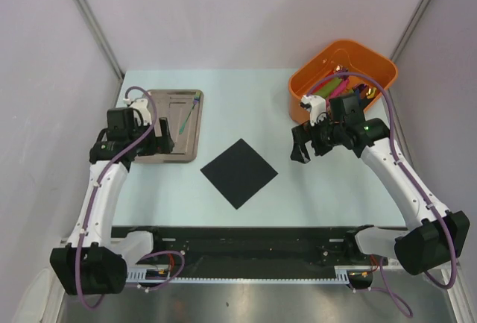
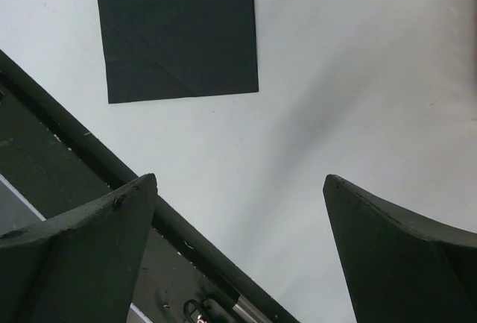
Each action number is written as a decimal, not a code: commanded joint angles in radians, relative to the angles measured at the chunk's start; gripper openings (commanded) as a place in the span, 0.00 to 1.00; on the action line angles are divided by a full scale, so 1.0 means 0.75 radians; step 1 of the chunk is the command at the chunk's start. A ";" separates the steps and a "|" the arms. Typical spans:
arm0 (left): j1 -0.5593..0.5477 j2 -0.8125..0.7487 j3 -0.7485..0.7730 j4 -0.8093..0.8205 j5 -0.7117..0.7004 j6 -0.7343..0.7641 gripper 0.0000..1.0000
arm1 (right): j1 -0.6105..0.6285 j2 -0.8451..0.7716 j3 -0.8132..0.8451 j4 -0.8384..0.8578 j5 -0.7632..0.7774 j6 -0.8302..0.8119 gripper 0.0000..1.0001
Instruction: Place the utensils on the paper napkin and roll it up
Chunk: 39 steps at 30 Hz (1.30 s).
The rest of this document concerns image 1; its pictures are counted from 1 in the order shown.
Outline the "iridescent rainbow fork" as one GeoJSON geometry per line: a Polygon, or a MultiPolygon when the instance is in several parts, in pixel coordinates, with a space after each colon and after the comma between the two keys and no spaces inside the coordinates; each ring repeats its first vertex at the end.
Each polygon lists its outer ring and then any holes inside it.
{"type": "Polygon", "coordinates": [[[185,128],[186,128],[186,125],[187,125],[187,122],[188,122],[188,120],[189,120],[189,118],[190,118],[190,116],[191,116],[193,110],[195,109],[195,107],[197,106],[197,104],[198,104],[199,101],[200,101],[200,97],[201,97],[200,92],[199,92],[199,91],[196,91],[196,92],[195,92],[195,96],[194,96],[193,101],[192,101],[192,107],[190,108],[190,111],[189,111],[189,113],[187,114],[187,117],[185,118],[184,122],[183,122],[182,125],[180,126],[179,135],[181,135],[181,134],[184,132],[184,130],[185,130],[185,128]]]}

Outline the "black paper napkin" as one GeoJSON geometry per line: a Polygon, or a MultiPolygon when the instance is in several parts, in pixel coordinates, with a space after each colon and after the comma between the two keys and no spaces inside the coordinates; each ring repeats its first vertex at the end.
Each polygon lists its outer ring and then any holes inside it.
{"type": "Polygon", "coordinates": [[[239,139],[200,171],[236,210],[278,175],[243,139],[239,139]]]}

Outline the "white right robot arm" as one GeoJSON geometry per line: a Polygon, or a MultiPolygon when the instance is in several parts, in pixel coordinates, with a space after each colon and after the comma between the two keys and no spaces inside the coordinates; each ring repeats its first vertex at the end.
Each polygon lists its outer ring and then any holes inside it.
{"type": "Polygon", "coordinates": [[[310,145],[317,156],[336,146],[351,150],[379,178],[405,221],[406,231],[364,226],[352,232],[344,256],[352,264],[371,254],[393,258],[410,275],[420,275],[458,258],[470,220],[463,211],[451,212],[417,177],[397,151],[389,127],[380,119],[366,119],[355,95],[325,101],[305,95],[300,101],[309,120],[292,129],[291,159],[308,163],[310,145]]]}

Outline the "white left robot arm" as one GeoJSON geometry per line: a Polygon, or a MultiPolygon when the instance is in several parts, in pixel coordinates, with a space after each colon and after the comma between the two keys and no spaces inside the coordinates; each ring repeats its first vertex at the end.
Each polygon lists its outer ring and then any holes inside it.
{"type": "Polygon", "coordinates": [[[147,231],[129,233],[113,245],[113,217],[121,188],[137,157],[169,154],[174,147],[168,120],[149,105],[107,111],[107,126],[89,151],[89,180],[77,223],[50,264],[69,295],[120,293],[127,268],[144,258],[160,261],[164,244],[147,231]]]}

